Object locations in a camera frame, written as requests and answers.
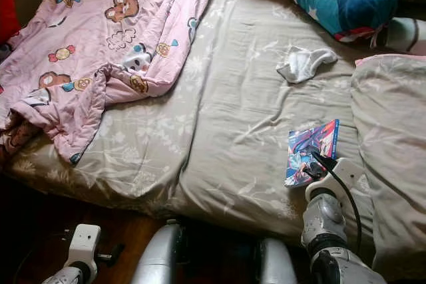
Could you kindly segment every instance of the gray floral bed sheet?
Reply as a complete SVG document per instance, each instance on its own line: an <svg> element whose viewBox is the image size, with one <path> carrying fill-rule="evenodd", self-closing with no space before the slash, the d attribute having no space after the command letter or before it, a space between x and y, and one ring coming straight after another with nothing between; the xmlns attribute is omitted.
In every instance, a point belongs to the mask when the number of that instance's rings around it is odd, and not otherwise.
<svg viewBox="0 0 426 284"><path fill-rule="evenodd" d="M276 72L290 45L331 48L338 62L288 84ZM288 0L210 0L174 88L107 110L80 162L63 162L44 136L8 173L32 188L108 206L171 212L299 243L303 189L283 187L289 130L340 119L338 156L362 164L351 112L356 59L371 52L333 40ZM373 205L352 189L372 247ZM350 239L355 223L344 203Z"/></svg>

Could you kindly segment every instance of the colorful book cover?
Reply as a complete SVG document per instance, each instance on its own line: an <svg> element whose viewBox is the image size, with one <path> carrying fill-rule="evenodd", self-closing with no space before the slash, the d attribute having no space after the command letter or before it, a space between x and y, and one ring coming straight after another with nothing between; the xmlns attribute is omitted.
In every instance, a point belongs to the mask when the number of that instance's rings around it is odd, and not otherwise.
<svg viewBox="0 0 426 284"><path fill-rule="evenodd" d="M319 152L322 156L335 159L339 120L335 119L322 126L308 130L290 131L288 134L288 163L284 185L296 188L311 183L308 174L325 173L325 169L312 156Z"/></svg>

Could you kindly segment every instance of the book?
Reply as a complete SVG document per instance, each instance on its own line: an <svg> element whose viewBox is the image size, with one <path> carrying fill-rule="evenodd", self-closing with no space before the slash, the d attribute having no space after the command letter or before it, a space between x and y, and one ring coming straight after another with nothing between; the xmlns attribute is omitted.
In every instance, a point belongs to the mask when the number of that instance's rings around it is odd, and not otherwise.
<svg viewBox="0 0 426 284"><path fill-rule="evenodd" d="M290 131L288 134L288 161L284 185L287 188L305 186L313 182L308 174L321 173L325 168L312 156L316 151L322 156L335 159L339 120L335 119L322 126L307 130Z"/></svg>

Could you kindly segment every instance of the white sock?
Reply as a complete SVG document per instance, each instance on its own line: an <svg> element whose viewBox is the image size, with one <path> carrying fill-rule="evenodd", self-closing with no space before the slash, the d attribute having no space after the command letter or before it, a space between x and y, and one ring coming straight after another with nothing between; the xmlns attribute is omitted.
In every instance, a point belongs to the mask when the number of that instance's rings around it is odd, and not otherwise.
<svg viewBox="0 0 426 284"><path fill-rule="evenodd" d="M288 82L299 83L312 78L322 63L332 63L337 55L330 49L307 49L291 46L287 52L286 62L277 64L277 72Z"/></svg>

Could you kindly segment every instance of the pink cartoon blanket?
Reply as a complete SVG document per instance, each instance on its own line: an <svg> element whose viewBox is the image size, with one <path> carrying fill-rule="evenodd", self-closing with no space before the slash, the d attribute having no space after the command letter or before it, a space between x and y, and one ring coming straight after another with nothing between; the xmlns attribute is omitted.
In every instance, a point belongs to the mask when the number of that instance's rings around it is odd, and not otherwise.
<svg viewBox="0 0 426 284"><path fill-rule="evenodd" d="M43 0L0 65L0 166L43 130L77 163L106 106L167 92L208 0Z"/></svg>

